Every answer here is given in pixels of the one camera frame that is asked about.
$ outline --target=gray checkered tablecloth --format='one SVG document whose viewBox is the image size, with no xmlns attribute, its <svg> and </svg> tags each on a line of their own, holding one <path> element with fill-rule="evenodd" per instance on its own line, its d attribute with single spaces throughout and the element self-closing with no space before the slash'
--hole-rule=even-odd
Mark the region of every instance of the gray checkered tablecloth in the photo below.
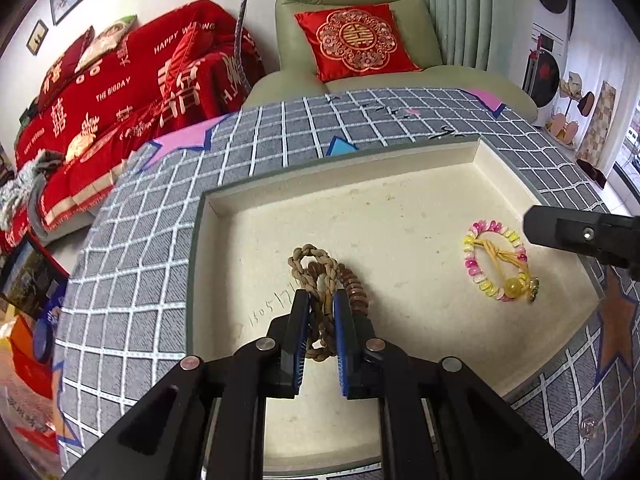
<svg viewBox="0 0 640 480">
<path fill-rule="evenodd" d="M 408 108 L 419 116 L 407 114 Z M 105 201 L 71 275 L 56 339 L 64 361 L 60 405 L 78 442 L 61 442 L 66 470 L 186 351 L 188 258 L 203 191 L 326 155 L 334 136 L 360 150 L 480 134 L 551 205 L 606 209 L 577 166 L 514 112 L 497 118 L 459 90 L 377 89 L 305 98 L 233 114 L 210 131 L 205 151 L 177 150 L 140 171 L 147 144 Z M 604 275 L 592 262 L 599 282 Z M 634 301 L 640 285 L 618 270 Z M 596 382 L 597 314 L 539 375 L 508 399 L 587 478 L 606 478 L 636 431 L 640 388 L 638 318 L 634 373 L 616 361 Z M 598 432 L 584 439 L 580 423 Z M 380 478 L 379 466 L 347 476 Z"/>
</svg>

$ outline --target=green armchair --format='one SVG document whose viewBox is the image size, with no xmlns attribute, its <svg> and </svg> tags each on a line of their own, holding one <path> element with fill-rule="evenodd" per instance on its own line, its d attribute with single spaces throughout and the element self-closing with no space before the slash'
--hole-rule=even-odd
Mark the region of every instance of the green armchair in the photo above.
<svg viewBox="0 0 640 480">
<path fill-rule="evenodd" d="M 374 74 L 322 83 L 311 46 L 298 22 L 297 12 L 351 5 L 389 3 L 404 48 L 420 72 Z M 535 121 L 532 99 L 503 76 L 466 66 L 443 65 L 440 47 L 424 0 L 276 0 L 279 72 L 258 81 L 244 107 L 277 103 L 346 90 L 366 88 L 441 87 L 483 89 L 492 92 L 516 113 Z"/>
</svg>

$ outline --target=brown cord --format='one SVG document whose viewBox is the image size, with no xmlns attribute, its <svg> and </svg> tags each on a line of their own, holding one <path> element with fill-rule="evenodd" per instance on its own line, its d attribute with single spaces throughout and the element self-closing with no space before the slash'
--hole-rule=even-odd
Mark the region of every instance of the brown cord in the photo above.
<svg viewBox="0 0 640 480">
<path fill-rule="evenodd" d="M 306 269 L 302 266 L 302 259 L 312 256 L 316 260 L 309 262 Z M 322 362 L 336 354 L 335 323 L 333 295 L 340 281 L 347 291 L 349 304 L 352 310 L 369 312 L 369 300 L 362 283 L 351 269 L 343 264 L 338 264 L 323 249 L 318 249 L 311 244 L 302 248 L 297 247 L 293 256 L 287 261 L 291 267 L 293 278 L 312 295 L 312 307 L 315 315 L 315 323 L 306 342 L 306 357 L 317 362 Z M 318 290 L 318 280 L 324 274 L 324 290 Z M 320 347 L 314 348 L 313 344 L 320 341 Z"/>
</svg>

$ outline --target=armchair backrest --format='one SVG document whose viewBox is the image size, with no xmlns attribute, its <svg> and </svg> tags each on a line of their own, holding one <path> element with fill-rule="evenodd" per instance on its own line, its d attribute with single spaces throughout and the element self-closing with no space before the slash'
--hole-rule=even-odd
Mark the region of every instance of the armchair backrest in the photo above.
<svg viewBox="0 0 640 480">
<path fill-rule="evenodd" d="M 352 5 L 388 3 L 404 49 L 421 68 L 441 65 L 440 47 L 424 0 L 276 0 L 276 33 L 282 70 L 317 72 L 316 60 L 295 14 Z"/>
</svg>

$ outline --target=green curtain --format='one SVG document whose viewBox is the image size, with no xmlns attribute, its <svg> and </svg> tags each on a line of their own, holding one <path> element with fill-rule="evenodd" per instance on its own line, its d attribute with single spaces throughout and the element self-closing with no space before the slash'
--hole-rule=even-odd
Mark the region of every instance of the green curtain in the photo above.
<svg viewBox="0 0 640 480">
<path fill-rule="evenodd" d="M 508 76 L 515 0 L 425 0 L 443 62 Z"/>
</svg>

